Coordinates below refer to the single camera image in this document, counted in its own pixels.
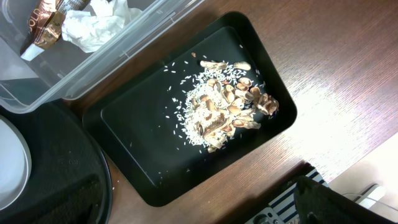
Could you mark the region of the gold snack wrapper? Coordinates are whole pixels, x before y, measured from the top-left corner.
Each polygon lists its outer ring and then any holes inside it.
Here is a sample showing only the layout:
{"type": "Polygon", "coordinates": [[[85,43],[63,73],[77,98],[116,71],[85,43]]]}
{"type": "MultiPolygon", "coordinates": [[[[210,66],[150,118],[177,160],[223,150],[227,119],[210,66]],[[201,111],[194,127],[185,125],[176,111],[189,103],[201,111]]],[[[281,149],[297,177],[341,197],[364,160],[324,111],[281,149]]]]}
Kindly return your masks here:
{"type": "Polygon", "coordinates": [[[21,49],[21,58],[31,61],[53,46],[61,37],[62,24],[69,11],[82,11],[90,0],[40,0],[29,20],[30,37],[21,49]]]}

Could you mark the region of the white tissue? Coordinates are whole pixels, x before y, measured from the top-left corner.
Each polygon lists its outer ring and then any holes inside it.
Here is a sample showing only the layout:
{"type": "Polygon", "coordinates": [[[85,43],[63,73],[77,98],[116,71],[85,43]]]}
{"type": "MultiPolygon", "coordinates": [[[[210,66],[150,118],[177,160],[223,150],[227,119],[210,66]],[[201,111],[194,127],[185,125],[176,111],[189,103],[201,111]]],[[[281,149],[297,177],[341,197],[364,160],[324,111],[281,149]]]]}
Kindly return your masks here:
{"type": "Polygon", "coordinates": [[[141,14],[140,9],[129,7],[126,0],[92,0],[86,11],[67,12],[62,39],[92,53],[141,14]]]}

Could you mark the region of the grey plate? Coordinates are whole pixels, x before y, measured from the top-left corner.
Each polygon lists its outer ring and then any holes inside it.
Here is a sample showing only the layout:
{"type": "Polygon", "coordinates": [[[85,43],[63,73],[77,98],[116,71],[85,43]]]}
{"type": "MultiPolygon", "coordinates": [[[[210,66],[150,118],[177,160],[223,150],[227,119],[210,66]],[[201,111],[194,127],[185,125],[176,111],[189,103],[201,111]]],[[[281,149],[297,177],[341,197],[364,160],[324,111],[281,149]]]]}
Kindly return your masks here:
{"type": "Polygon", "coordinates": [[[1,116],[1,210],[24,191],[32,170],[32,159],[21,132],[1,116]]]}

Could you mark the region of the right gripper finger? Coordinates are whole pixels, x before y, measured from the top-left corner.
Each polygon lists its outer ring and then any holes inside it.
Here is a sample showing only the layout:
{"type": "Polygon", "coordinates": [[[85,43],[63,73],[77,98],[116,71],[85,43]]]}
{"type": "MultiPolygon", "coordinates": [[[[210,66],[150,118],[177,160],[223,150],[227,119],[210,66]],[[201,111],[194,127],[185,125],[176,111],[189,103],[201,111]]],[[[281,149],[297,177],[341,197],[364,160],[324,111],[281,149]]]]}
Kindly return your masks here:
{"type": "Polygon", "coordinates": [[[306,176],[297,178],[294,204],[301,223],[395,224],[306,176]]]}

